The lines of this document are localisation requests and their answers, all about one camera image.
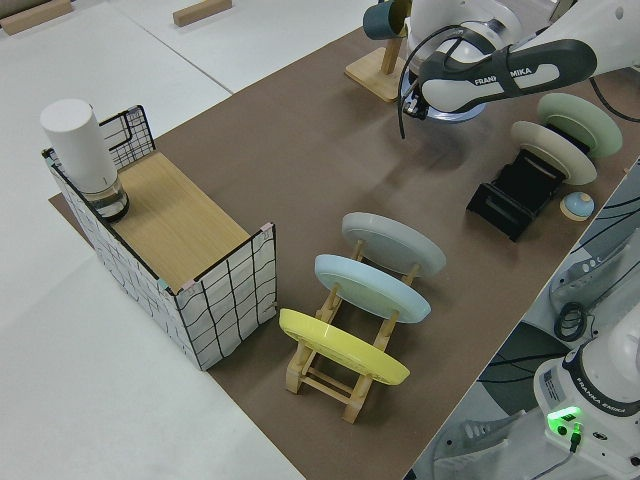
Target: wooden board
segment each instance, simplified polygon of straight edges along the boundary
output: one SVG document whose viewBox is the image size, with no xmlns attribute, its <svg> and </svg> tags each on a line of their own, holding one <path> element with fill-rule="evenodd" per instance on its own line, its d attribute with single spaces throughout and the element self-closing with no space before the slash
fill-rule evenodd
<svg viewBox="0 0 640 480">
<path fill-rule="evenodd" d="M 231 0 L 204 0 L 173 12 L 173 23 L 179 27 L 184 27 L 229 8 L 231 8 Z"/>
<path fill-rule="evenodd" d="M 394 102 L 398 97 L 398 82 L 404 60 L 396 59 L 395 68 L 390 74 L 386 74 L 381 70 L 385 51 L 384 47 L 374 50 L 348 65 L 345 73 L 385 102 Z"/>
<path fill-rule="evenodd" d="M 174 292 L 249 238 L 160 152 L 119 177 L 130 207 L 113 228 Z"/>
<path fill-rule="evenodd" d="M 0 26 L 9 35 L 22 32 L 41 23 L 48 22 L 73 10 L 71 0 L 51 0 L 24 12 L 0 20 Z"/>
</svg>

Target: wooden plate stand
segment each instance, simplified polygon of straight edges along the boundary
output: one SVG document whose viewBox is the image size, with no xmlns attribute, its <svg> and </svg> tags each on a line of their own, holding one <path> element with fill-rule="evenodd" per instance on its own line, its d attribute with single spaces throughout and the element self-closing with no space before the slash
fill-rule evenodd
<svg viewBox="0 0 640 480">
<path fill-rule="evenodd" d="M 351 255 L 351 259 L 361 262 L 363 258 L 363 249 L 364 242 L 362 240 L 358 240 Z M 402 277 L 402 282 L 406 285 L 411 285 L 418 274 L 419 268 L 420 266 L 416 264 L 411 272 Z M 315 318 L 328 324 L 333 322 L 333 319 L 342 304 L 342 298 L 338 296 L 339 288 L 339 285 L 335 285 L 331 289 L 327 299 L 322 304 L 322 307 L 316 312 Z M 398 316 L 399 313 L 396 311 L 390 318 L 385 319 L 382 322 L 382 325 L 378 330 L 378 334 L 373 342 L 374 347 L 382 350 L 383 352 L 385 351 L 387 344 L 389 343 L 389 338 L 396 326 Z M 287 366 L 287 390 L 297 394 L 301 385 L 306 383 L 307 385 L 310 385 L 344 403 L 346 406 L 342 414 L 342 418 L 349 423 L 354 423 L 367 398 L 367 394 L 369 393 L 369 389 L 373 383 L 373 378 L 369 375 L 360 375 L 355 386 L 349 387 L 348 385 L 345 385 L 335 378 L 332 378 L 314 368 L 312 363 L 316 354 L 316 351 L 307 347 L 304 343 L 298 342 L 296 353 Z"/>
<path fill-rule="evenodd" d="M 402 37 L 387 40 L 380 47 L 348 65 L 345 74 L 385 102 L 398 98 L 398 83 L 404 60 L 399 58 Z"/>
</svg>

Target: brown mat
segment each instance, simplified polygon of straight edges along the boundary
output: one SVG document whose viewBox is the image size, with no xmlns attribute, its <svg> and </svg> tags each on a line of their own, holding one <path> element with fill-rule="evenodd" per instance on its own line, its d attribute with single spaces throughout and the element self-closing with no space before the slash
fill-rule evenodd
<svg viewBox="0 0 640 480">
<path fill-rule="evenodd" d="M 343 73 L 378 46 L 358 30 L 157 140 L 247 231 L 277 225 L 281 307 L 309 314 L 320 307 L 327 292 L 315 279 L 314 258 L 350 253 L 340 224 L 352 211 L 401 221 L 447 255 L 442 272 L 413 285 L 431 303 L 431 315 L 398 325 L 387 349 L 411 375 L 397 387 L 374 384 L 355 425 L 340 419 L 335 400 L 310 388 L 298 396 L 285 390 L 295 344 L 277 319 L 210 369 L 309 479 L 401 479 L 586 227 L 559 211 L 568 189 L 517 243 L 465 211 L 478 184 L 514 160 L 511 124 L 536 121 L 540 96 L 490 104 L 459 125 L 406 120 L 401 140 L 395 106 Z M 608 75 L 602 88 L 614 101 L 635 98 L 630 78 Z M 598 104 L 588 84 L 565 91 Z M 597 205 L 639 150 L 634 126 L 619 125 L 625 147 L 598 161 L 597 181 L 584 188 Z M 348 305 L 335 324 L 368 339 L 379 327 Z"/>
</svg>

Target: white cylinder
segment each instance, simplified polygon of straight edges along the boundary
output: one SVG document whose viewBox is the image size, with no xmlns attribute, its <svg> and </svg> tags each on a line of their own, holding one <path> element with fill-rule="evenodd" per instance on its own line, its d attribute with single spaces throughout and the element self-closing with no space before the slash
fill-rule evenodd
<svg viewBox="0 0 640 480">
<path fill-rule="evenodd" d="M 111 187 L 118 173 L 107 151 L 91 105 L 84 100 L 58 100 L 40 114 L 65 174 L 83 193 Z"/>
</svg>

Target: plate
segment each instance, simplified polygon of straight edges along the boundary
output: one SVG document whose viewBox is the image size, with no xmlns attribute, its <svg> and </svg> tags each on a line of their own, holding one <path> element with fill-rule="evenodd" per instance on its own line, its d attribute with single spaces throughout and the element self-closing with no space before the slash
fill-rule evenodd
<svg viewBox="0 0 640 480">
<path fill-rule="evenodd" d="M 413 288 L 350 258 L 318 255 L 315 272 L 327 289 L 338 284 L 340 298 L 378 317 L 391 318 L 398 312 L 399 323 L 418 323 L 431 312 L 429 302 Z"/>
<path fill-rule="evenodd" d="M 420 232 L 373 213 L 354 212 L 342 219 L 342 235 L 352 245 L 363 240 L 363 255 L 378 265 L 406 275 L 417 263 L 417 277 L 438 273 L 447 263 L 440 247 Z"/>
<path fill-rule="evenodd" d="M 309 315 L 283 308 L 280 328 L 311 350 L 378 382 L 398 385 L 409 376 L 407 367 L 382 350 Z"/>
<path fill-rule="evenodd" d="M 511 138 L 521 149 L 560 170 L 566 177 L 564 183 L 584 185 L 598 176 L 596 167 L 578 147 L 546 127 L 531 122 L 516 122 L 511 127 Z"/>
<path fill-rule="evenodd" d="M 548 93 L 538 103 L 538 118 L 589 147 L 590 158 L 613 155 L 622 147 L 622 132 L 604 111 L 567 93 Z"/>
</svg>

